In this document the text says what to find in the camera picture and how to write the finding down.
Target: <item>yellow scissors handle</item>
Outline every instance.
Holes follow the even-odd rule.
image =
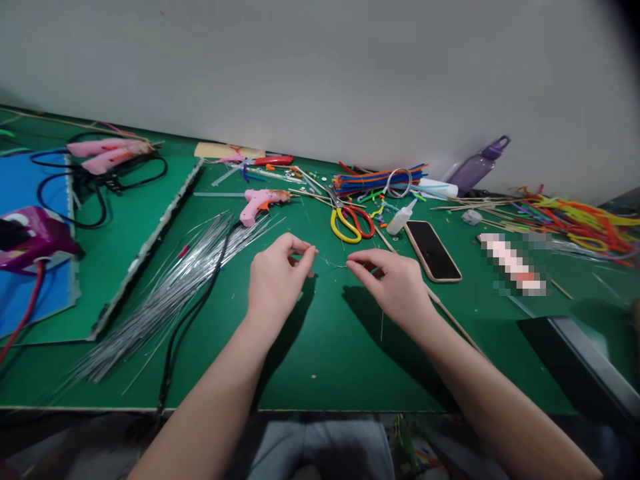
[[[346,237],[342,233],[340,233],[340,230],[338,230],[338,226],[335,224],[335,215],[336,215],[336,213],[338,214],[338,217],[340,217],[340,221],[344,224],[344,226],[346,226],[346,228],[348,228],[349,230],[351,230],[355,234],[355,238],[354,239]],[[358,229],[356,227],[354,227],[351,224],[351,222],[345,218],[344,215],[342,215],[342,208],[334,209],[331,212],[331,230],[333,230],[333,232],[335,233],[336,237],[338,237],[340,240],[342,240],[344,242],[347,242],[347,243],[358,243],[358,242],[360,242],[360,240],[362,240],[362,234],[360,234]]]

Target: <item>phone case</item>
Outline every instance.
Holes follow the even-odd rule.
[[[412,221],[420,221],[422,223],[429,223],[427,221],[424,220],[412,220]],[[438,236],[438,232],[436,232],[435,228],[433,228],[432,224],[429,224],[431,226],[431,229],[433,230],[433,233],[435,234],[436,238],[438,238],[438,242],[440,242],[440,245],[442,245],[442,248],[444,249],[445,252],[447,252],[447,255],[449,256],[449,259],[451,260],[451,263],[453,264],[453,266],[455,267],[456,270],[458,270],[458,273],[460,274],[460,278],[456,278],[456,279],[437,279],[433,276],[433,274],[431,273],[431,270],[429,270],[429,266],[427,265],[427,262],[425,261],[425,258],[422,256],[422,252],[420,252],[420,248],[418,248],[418,244],[415,242],[415,239],[413,238],[413,235],[411,234],[411,229],[409,228],[409,226],[407,224],[405,224],[404,228],[405,228],[405,232],[407,233],[407,236],[409,238],[409,241],[411,242],[411,246],[413,246],[413,250],[415,252],[415,254],[418,256],[418,259],[420,260],[420,263],[422,264],[422,268],[425,270],[425,273],[427,274],[429,280],[431,280],[432,282],[435,283],[458,283],[460,280],[462,280],[462,272],[460,272],[460,269],[458,268],[458,265],[456,264],[456,262],[454,262],[451,254],[449,253],[449,250],[447,250],[447,248],[445,247],[445,244],[442,243],[442,240],[440,240],[440,237]]]

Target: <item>white wall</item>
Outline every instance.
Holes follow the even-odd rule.
[[[640,184],[635,61],[596,0],[4,0],[0,102],[601,202]]]

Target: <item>blue board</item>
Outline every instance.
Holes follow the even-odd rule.
[[[30,154],[0,158],[3,172],[0,215],[6,215],[29,205],[39,205],[35,194],[38,184],[55,173],[65,171],[55,167],[36,165],[29,160],[29,157]],[[65,156],[60,153],[38,157],[38,161],[66,165]],[[73,218],[69,212],[69,182],[68,177],[52,180],[43,193],[43,199],[52,210]],[[44,320],[75,304],[75,272],[76,264],[72,261],[47,270],[29,323]],[[15,330],[29,304],[34,285],[34,275],[0,271],[0,337]]]

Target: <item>purple water bottle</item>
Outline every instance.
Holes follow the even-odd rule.
[[[502,152],[511,139],[503,135],[495,142],[490,144],[479,155],[469,157],[466,162],[447,180],[458,186],[458,197],[463,197],[469,190],[474,188],[492,168],[495,167],[495,161],[502,156]]]

